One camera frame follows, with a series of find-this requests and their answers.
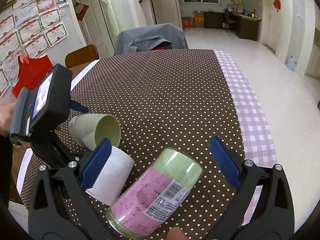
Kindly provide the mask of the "person's left hand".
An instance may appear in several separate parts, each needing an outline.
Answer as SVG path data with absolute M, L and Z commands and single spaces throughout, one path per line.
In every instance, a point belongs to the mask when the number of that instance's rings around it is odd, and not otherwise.
M 1 152 L 12 153 L 13 144 L 9 139 L 12 115 L 16 103 L 1 106 Z

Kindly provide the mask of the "person's right thumb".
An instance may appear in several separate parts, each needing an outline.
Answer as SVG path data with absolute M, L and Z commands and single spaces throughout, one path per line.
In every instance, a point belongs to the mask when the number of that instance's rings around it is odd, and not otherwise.
M 174 227 L 169 230 L 167 240 L 188 240 L 183 230 L 179 227 Z

